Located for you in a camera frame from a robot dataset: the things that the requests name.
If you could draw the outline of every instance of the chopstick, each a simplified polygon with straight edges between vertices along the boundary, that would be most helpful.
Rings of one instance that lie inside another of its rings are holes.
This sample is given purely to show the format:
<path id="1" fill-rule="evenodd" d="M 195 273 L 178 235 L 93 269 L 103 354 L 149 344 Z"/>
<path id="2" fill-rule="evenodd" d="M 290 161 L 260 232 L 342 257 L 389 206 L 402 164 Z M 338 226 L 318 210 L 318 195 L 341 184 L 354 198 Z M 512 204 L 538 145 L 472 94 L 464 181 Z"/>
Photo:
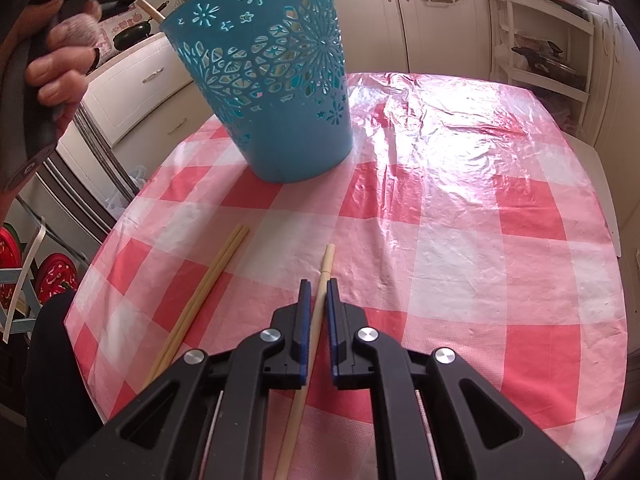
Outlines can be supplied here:
<path id="1" fill-rule="evenodd" d="M 151 16 L 156 22 L 164 22 L 164 16 L 158 12 L 158 10 L 146 0 L 136 0 L 136 5 L 140 9 L 144 10 L 149 16 Z"/>
<path id="2" fill-rule="evenodd" d="M 155 380 L 168 368 L 169 364 L 171 364 L 175 353 L 182 344 L 184 336 L 191 327 L 191 323 L 193 323 L 197 313 L 200 311 L 200 307 L 207 299 L 207 296 L 218 280 L 218 277 L 225 269 L 226 264 L 229 263 L 229 260 L 231 260 L 231 257 L 234 255 L 236 249 L 242 243 L 242 240 L 244 240 L 244 237 L 248 232 L 248 227 L 238 224 L 226 239 L 225 243 L 218 251 L 218 254 L 210 264 L 209 269 L 207 269 L 207 272 L 198 284 L 196 290 L 180 313 L 180 317 L 178 318 L 178 321 L 175 322 L 174 328 L 165 340 L 161 351 L 156 357 L 156 361 L 151 367 L 151 370 L 149 370 L 143 389 L 149 386 L 149 384 L 151 384 L 153 380 Z"/>
<path id="3" fill-rule="evenodd" d="M 314 303 L 314 312 L 311 317 L 306 386 L 296 391 L 293 397 L 274 480 L 287 480 L 289 476 L 289 468 L 291 467 L 293 452 L 296 449 L 296 440 L 298 439 L 300 425 L 302 424 L 302 414 L 305 411 L 306 394 L 309 384 L 311 383 L 311 373 L 314 369 L 314 361 L 316 360 L 316 352 L 318 351 L 318 339 L 320 337 L 320 329 L 322 328 L 322 318 L 324 317 L 324 298 L 326 297 L 327 282 L 331 278 L 331 270 L 334 266 L 334 254 L 335 246 L 328 244 L 324 250 L 324 257 L 322 258 L 320 278 L 318 279 L 318 288 L 316 290 L 316 302 Z"/>

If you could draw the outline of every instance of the table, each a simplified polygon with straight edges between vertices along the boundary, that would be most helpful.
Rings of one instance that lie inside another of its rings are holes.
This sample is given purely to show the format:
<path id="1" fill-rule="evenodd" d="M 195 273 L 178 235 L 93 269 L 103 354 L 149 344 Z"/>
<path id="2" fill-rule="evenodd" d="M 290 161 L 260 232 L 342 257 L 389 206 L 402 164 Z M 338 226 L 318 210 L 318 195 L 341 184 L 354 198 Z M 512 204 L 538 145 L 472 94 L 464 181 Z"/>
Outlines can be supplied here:
<path id="1" fill-rule="evenodd" d="M 180 352 L 233 348 L 315 284 L 327 243 L 345 301 L 407 348 L 449 346 L 592 478 L 625 380 L 620 274 L 591 183 L 529 91 L 446 76 L 349 76 L 354 148 L 286 186 L 258 180 L 213 117 L 125 211 L 66 318 L 103 418 L 148 370 L 226 236 L 251 232 Z M 332 387 L 326 335 L 292 479 L 375 478 L 367 392 Z M 273 475 L 290 397 L 269 407 Z"/>

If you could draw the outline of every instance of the blue wastebasket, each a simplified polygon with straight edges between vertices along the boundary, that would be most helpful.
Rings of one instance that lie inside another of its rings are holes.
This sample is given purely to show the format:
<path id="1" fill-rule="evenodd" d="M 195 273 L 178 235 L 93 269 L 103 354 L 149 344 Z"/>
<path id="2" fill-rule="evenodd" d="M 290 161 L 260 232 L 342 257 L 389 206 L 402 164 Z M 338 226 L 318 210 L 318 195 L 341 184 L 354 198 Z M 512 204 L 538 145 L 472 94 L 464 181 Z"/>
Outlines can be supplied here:
<path id="1" fill-rule="evenodd" d="M 261 179 L 305 180 L 349 153 L 334 0 L 188 0 L 160 30 Z"/>

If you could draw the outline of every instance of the plastic table cover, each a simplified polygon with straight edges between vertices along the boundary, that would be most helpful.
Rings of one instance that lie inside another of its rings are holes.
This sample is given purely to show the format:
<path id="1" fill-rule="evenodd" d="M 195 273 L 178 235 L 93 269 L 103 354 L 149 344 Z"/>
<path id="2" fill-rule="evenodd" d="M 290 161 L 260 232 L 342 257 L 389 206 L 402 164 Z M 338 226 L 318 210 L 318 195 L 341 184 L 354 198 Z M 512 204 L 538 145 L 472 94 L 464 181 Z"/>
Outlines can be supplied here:
<path id="1" fill-rule="evenodd" d="M 233 227 L 251 232 L 180 354 L 268 326 L 325 246 L 345 301 L 410 349 L 449 346 L 593 478 L 625 381 L 620 274 L 591 183 L 525 89 L 447 76 L 349 76 L 354 148 L 311 180 L 262 182 L 213 117 L 120 218 L 66 318 L 103 418 L 140 391 Z M 264 478 L 290 396 L 272 392 Z M 376 478 L 369 394 L 339 392 L 321 334 L 290 479 Z"/>

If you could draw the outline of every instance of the finger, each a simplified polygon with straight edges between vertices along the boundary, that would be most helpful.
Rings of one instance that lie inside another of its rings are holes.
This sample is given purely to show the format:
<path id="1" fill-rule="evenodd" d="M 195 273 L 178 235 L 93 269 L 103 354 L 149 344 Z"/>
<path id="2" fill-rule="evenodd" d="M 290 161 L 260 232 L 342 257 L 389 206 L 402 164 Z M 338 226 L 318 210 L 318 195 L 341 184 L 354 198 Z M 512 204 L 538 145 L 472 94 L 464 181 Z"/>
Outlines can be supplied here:
<path id="1" fill-rule="evenodd" d="M 43 86 L 70 70 L 86 74 L 94 60 L 95 52 L 90 46 L 64 46 L 32 61 L 24 78 L 31 86 Z"/>
<path id="2" fill-rule="evenodd" d="M 82 12 L 88 14 L 89 16 L 92 16 L 96 22 L 99 22 L 100 18 L 102 17 L 102 7 L 95 0 L 89 0 L 87 3 L 85 3 L 84 7 L 82 8 Z"/>
<path id="3" fill-rule="evenodd" d="M 55 81 L 44 85 L 38 91 L 38 101 L 45 106 L 80 102 L 87 86 L 84 75 L 70 70 Z"/>
<path id="4" fill-rule="evenodd" d="M 62 134 L 66 132 L 66 129 L 71 124 L 71 121 L 74 119 L 74 115 L 76 114 L 76 110 L 78 110 L 78 105 L 80 103 L 68 103 L 65 105 L 65 108 L 62 112 L 60 118 L 56 121 L 56 138 L 59 139 L 62 137 Z"/>
<path id="5" fill-rule="evenodd" d="M 83 12 L 52 28 L 47 36 L 47 46 L 52 51 L 63 46 L 94 46 L 99 36 L 98 22 Z"/>
<path id="6" fill-rule="evenodd" d="M 42 30 L 58 13 L 65 0 L 51 0 L 43 5 L 26 6 L 15 23 L 18 38 L 23 40 Z"/>

